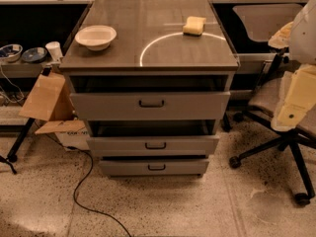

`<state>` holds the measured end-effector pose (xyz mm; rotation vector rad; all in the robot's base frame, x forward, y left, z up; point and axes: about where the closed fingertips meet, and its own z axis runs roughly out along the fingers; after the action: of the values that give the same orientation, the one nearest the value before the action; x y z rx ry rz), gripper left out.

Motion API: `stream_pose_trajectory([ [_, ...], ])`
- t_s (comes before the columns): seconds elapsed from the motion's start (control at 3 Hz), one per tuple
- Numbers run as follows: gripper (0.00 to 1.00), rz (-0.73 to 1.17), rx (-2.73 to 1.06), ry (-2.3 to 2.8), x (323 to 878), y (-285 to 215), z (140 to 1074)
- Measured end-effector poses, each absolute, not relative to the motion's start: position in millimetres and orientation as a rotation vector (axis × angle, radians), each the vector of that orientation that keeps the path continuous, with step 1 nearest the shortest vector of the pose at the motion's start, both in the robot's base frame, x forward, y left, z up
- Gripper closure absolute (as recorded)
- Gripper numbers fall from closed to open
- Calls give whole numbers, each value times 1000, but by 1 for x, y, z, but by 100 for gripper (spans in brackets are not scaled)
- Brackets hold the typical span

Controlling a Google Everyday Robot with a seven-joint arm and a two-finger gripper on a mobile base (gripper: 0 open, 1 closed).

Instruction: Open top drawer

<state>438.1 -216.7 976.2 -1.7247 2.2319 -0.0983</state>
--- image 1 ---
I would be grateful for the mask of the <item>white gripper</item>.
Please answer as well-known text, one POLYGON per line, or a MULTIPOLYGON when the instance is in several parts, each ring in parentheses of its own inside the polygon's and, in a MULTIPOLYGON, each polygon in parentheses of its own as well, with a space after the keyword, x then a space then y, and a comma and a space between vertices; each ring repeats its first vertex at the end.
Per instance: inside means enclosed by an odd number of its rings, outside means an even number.
POLYGON ((297 127, 306 112, 316 104, 316 66, 302 64, 291 76, 285 103, 278 103, 271 127, 276 131, 289 131, 297 127))

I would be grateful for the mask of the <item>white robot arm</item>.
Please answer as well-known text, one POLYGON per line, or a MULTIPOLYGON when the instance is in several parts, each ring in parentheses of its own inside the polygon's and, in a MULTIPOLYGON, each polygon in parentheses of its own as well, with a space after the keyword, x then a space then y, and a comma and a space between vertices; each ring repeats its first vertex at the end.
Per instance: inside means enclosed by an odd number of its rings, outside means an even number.
POLYGON ((291 75, 281 79, 279 101, 272 128, 295 128, 316 104, 316 0, 309 0, 294 20, 284 25, 270 39, 269 46, 289 48, 289 56, 300 63, 291 75))

